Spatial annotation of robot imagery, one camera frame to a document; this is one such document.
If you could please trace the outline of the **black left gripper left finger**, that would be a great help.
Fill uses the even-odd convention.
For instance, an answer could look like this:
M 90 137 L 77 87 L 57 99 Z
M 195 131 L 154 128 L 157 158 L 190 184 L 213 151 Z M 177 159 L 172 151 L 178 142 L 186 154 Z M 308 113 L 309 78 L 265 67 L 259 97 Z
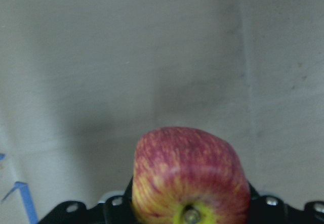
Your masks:
M 39 223 L 134 223 L 131 198 L 132 181 L 124 191 L 105 193 L 92 208 L 79 201 L 62 202 Z

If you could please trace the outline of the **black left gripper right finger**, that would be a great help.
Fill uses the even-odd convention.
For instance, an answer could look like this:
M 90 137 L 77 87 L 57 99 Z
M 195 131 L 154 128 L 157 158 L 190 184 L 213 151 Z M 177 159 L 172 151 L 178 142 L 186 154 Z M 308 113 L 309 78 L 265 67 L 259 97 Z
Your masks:
M 307 202 L 297 209 L 274 195 L 261 195 L 251 184 L 247 223 L 323 223 L 323 201 Z

